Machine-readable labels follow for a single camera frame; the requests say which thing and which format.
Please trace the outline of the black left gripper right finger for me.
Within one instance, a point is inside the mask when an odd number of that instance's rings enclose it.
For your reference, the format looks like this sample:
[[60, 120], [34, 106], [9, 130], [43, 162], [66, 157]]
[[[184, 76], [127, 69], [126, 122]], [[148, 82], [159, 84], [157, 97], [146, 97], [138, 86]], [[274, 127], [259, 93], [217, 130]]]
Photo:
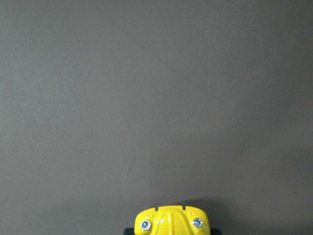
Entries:
[[218, 228], [211, 228], [211, 229], [210, 229], [210, 234], [211, 234], [211, 235], [222, 235], [222, 232], [221, 232], [221, 230], [218, 229]]

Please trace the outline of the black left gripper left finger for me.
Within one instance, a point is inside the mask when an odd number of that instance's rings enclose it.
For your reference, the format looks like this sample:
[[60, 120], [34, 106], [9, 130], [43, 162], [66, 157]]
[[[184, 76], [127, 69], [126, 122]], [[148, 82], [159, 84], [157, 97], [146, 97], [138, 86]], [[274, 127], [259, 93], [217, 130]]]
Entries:
[[135, 235], [134, 228], [125, 228], [123, 235]]

